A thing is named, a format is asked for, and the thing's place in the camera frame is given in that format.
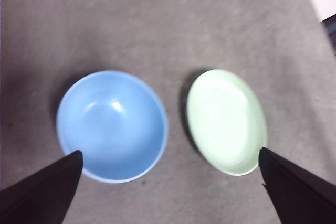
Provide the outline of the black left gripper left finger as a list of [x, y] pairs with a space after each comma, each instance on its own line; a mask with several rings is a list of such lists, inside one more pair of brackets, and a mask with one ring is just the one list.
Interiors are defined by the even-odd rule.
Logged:
[[1, 223], [62, 223], [82, 168], [77, 150], [1, 190]]

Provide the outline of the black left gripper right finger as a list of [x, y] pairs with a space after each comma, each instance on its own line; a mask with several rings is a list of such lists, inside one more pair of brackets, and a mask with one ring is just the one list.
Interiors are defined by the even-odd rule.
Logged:
[[281, 223], [335, 223], [335, 185], [263, 147], [259, 167]]

